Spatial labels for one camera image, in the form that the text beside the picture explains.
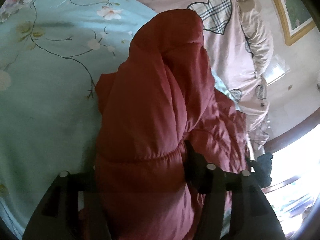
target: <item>metal bolt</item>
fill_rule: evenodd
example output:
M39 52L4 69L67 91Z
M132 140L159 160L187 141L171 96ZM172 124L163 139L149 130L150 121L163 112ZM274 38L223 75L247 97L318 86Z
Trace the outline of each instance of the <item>metal bolt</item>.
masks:
M209 163L209 164L207 164L207 169L213 171L216 169L216 165Z
M248 177L250 176L250 171L244 170L244 171L241 171L241 174L245 177Z
M62 172L60 172L60 174L59 174L59 176L61 177L61 178L64 178L64 177L66 177L66 176L68 176L69 175L69 172L67 172L67 171L62 171Z

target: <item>plaid heart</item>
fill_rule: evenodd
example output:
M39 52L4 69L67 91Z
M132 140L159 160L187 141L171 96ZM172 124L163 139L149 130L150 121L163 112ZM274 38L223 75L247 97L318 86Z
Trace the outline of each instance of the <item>plaid heart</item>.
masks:
M232 15L231 0L208 0L195 2L187 9L194 10L202 19L204 30L216 34L224 34Z

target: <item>red puffer jacket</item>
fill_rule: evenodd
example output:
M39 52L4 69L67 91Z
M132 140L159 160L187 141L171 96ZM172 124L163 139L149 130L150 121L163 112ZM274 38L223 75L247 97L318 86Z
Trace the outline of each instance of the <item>red puffer jacket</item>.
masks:
M96 180L116 239L192 239L204 196L185 182L184 140L225 171L246 168L245 115L214 88L202 28L191 10L155 16L96 86Z

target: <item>white wall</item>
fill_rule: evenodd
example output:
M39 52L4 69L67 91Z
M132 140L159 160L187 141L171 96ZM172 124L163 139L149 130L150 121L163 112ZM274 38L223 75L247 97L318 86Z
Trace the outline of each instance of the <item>white wall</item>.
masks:
M314 28L299 41L288 47L279 16L272 0L259 0L262 17L270 23L275 52L282 57L290 72L268 86L269 117L273 137L290 130L320 107L317 77L320 76L320 33Z

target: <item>picture frame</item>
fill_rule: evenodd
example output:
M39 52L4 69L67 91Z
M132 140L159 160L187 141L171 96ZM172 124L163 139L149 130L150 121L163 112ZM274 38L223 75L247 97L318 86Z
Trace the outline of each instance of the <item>picture frame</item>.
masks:
M287 46L294 44L316 26L301 0L273 1L280 17Z

